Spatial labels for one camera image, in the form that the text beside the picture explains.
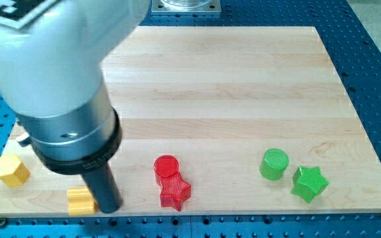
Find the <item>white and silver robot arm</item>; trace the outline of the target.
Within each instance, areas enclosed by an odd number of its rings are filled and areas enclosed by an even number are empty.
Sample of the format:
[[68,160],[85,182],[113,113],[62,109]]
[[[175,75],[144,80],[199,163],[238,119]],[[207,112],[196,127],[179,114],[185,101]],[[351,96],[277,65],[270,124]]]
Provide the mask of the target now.
[[101,62],[149,1],[0,1],[0,95],[42,162],[64,175],[103,166],[121,141]]

